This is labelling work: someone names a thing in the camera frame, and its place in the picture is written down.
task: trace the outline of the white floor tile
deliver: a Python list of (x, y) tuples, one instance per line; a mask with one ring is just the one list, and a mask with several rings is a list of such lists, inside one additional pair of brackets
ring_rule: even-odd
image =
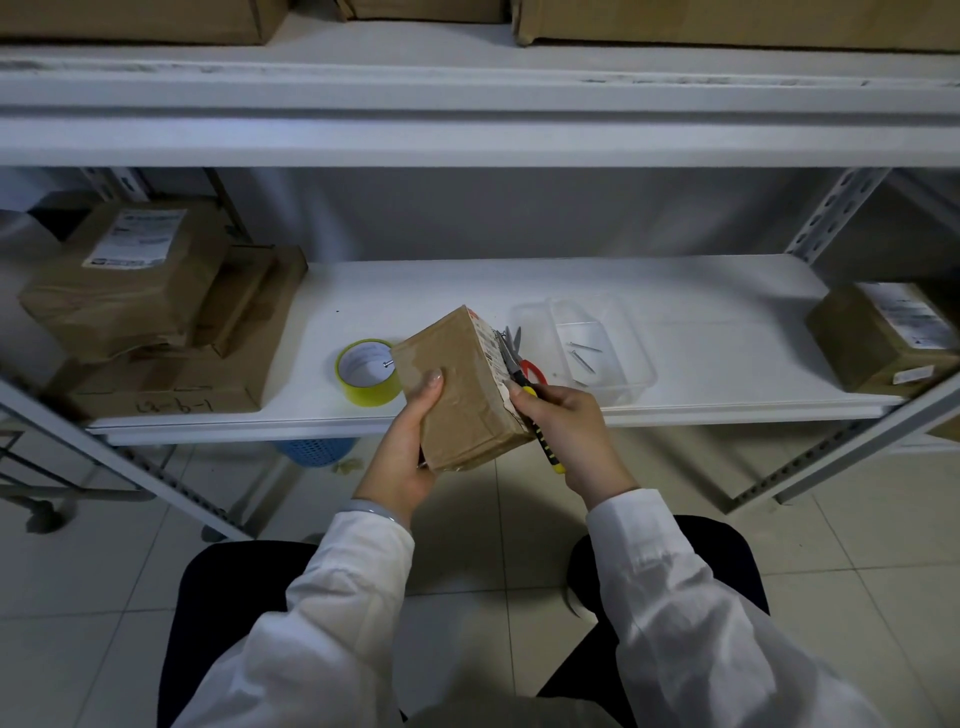
[(774, 621), (873, 701), (894, 728), (939, 728), (932, 704), (855, 571), (766, 576)]
[(881, 456), (813, 491), (857, 567), (960, 561), (960, 455)]
[(400, 710), (514, 694), (503, 592), (408, 596), (394, 644)]
[[(261, 540), (319, 543), (333, 516), (363, 476), (379, 438), (363, 438), (347, 456), (361, 467), (348, 474), (301, 468), (270, 443), (197, 445), (183, 482), (224, 508)], [(195, 519), (171, 509), (137, 582), (130, 609), (172, 609), (187, 565), (209, 542)]]
[[(107, 487), (98, 471), (89, 481)], [(78, 500), (56, 533), (28, 534), (25, 511), (0, 502), (0, 617), (119, 611), (127, 605), (166, 503)]]
[(613, 431), (621, 457), (643, 487), (656, 488), (675, 515), (726, 521), (750, 543), (760, 573), (846, 569), (850, 560), (817, 504), (761, 503), (727, 518), (736, 496), (786, 459), (791, 425), (648, 427)]
[(173, 619), (169, 611), (123, 616), (77, 728), (156, 726), (156, 695)]
[(0, 621), (0, 725), (70, 728), (119, 614)]
[(536, 695), (593, 628), (567, 608), (563, 589), (507, 592), (516, 694)]
[(860, 573), (948, 728), (960, 728), (960, 565)]
[(574, 544), (587, 535), (584, 502), (528, 443), (496, 460), (508, 589), (559, 587)]
[(496, 467), (444, 473), (414, 515), (407, 594), (503, 589)]

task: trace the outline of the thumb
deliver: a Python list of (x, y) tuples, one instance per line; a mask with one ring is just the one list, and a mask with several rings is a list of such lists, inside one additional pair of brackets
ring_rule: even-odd
[(433, 408), (443, 392), (444, 373), (439, 369), (427, 372), (423, 375), (423, 380), (417, 389), (411, 392), (410, 397), (407, 398), (407, 406), (400, 411), (396, 418), (405, 424), (419, 426), (420, 420)]
[(555, 405), (534, 397), (512, 379), (507, 379), (506, 383), (507, 389), (510, 390), (510, 401), (521, 413), (538, 425), (542, 425), (543, 421), (550, 419), (551, 410), (554, 409)]

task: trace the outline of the brown box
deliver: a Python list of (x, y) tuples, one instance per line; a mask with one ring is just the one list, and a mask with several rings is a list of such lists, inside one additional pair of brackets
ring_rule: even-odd
[(337, 0), (344, 20), (505, 23), (507, 0)]
[(101, 205), (19, 300), (83, 363), (143, 346), (188, 346), (229, 246), (208, 201)]
[(956, 0), (513, 0), (537, 38), (775, 48), (960, 50)]
[(276, 262), (273, 248), (235, 245), (210, 285), (197, 315), (189, 347), (160, 345), (135, 352), (137, 357), (223, 358), (230, 349), (233, 330), (243, 318), (260, 284)]
[(534, 438), (510, 402), (493, 329), (465, 305), (393, 347), (408, 397), (432, 369), (444, 393), (423, 419), (420, 446), (433, 471), (465, 471)]
[(806, 325), (848, 392), (914, 397), (960, 369), (960, 333), (913, 283), (840, 286)]
[(255, 412), (305, 272), (300, 248), (276, 248), (276, 265), (234, 331), (225, 359), (124, 356), (100, 365), (69, 362), (44, 398), (75, 420)]
[(289, 0), (0, 0), (0, 37), (259, 45)]

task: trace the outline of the red scissors handle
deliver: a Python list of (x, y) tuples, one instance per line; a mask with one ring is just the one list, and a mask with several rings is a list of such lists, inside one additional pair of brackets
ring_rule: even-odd
[(543, 375), (543, 372), (540, 371), (540, 368), (529, 359), (520, 359), (520, 370), (528, 379), (530, 378), (530, 375), (535, 376), (537, 378), (537, 384), (549, 383), (547, 382), (546, 377)]

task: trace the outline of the white shelf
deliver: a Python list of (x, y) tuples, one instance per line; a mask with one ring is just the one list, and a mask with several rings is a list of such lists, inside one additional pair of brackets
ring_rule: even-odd
[(0, 163), (960, 164), (956, 56), (518, 48), (307, 11), (264, 47), (4, 47)]
[(468, 304), (498, 328), (550, 297), (610, 293), (631, 312), (657, 383), (615, 426), (876, 418), (898, 398), (848, 394), (804, 327), (827, 292), (788, 255), (351, 262), (312, 266), (257, 413), (99, 420), (115, 445), (352, 437), (386, 430), (403, 399), (347, 402), (336, 354), (363, 338), (400, 341)]

